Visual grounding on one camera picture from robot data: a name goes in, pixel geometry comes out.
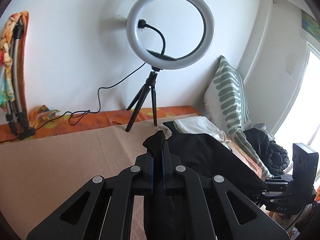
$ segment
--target green and white pillow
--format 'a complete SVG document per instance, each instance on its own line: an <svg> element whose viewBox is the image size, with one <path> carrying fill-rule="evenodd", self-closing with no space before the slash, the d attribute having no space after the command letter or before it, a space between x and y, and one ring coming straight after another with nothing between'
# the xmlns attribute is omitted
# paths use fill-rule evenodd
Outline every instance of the green and white pillow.
<svg viewBox="0 0 320 240"><path fill-rule="evenodd" d="M250 122L243 80L223 56L204 95L204 104L214 125L262 169L262 178L272 177L243 133Z"/></svg>

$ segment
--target bright window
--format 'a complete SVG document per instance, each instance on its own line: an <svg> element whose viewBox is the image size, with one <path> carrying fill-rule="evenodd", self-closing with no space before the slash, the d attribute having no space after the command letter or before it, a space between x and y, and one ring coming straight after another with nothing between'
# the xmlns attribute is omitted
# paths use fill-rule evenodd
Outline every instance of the bright window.
<svg viewBox="0 0 320 240"><path fill-rule="evenodd" d="M275 134L276 143L288 151L290 163L293 143L305 143L317 152L320 150L320 55L310 50L307 60L299 93ZM319 184L320 179L315 183L315 187Z"/></svg>

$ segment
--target black tripod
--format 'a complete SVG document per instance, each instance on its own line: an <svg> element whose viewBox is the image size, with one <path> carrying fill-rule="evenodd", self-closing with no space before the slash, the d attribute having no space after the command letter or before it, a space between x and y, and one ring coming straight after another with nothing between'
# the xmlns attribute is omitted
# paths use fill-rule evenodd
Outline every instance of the black tripod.
<svg viewBox="0 0 320 240"><path fill-rule="evenodd" d="M146 100L147 95L149 94L151 90L151 98L152 98L152 112L153 112L153 122L155 126L157 126L157 109L156 109L156 78L160 71L160 69L152 67L152 70L150 72L149 77L146 80L146 83L142 86L142 88L139 90L138 94L134 97L130 105L128 106L127 110L130 110L134 104L137 102L137 105L132 113L132 116L129 120L129 123L127 125L127 128L125 129L126 132L129 132L131 130L131 127L134 123L134 121L137 118L137 115L144 103L144 100Z"/></svg>

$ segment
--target white garment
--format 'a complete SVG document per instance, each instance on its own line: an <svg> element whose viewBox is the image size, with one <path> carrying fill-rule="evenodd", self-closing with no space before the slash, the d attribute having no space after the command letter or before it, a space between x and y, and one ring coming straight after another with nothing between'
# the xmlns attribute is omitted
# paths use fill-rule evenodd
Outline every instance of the white garment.
<svg viewBox="0 0 320 240"><path fill-rule="evenodd" d="M193 116L173 121L175 128L181 133L206 133L221 142L225 147L231 141L227 139L224 131L219 130L204 116Z"/></svg>

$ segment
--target white ring light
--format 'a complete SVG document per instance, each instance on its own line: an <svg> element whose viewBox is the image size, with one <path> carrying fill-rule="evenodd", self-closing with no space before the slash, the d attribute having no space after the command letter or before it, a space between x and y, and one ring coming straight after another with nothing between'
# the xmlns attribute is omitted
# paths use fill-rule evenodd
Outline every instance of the white ring light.
<svg viewBox="0 0 320 240"><path fill-rule="evenodd" d="M139 16L143 9L155 0L138 0L132 7L127 19L127 38L133 51L144 62L159 69L180 69L200 60L209 50L215 31L215 24L209 6L203 0L186 0L193 4L201 14L204 34L197 48L190 54L176 60L163 60L150 54L138 38Z"/></svg>

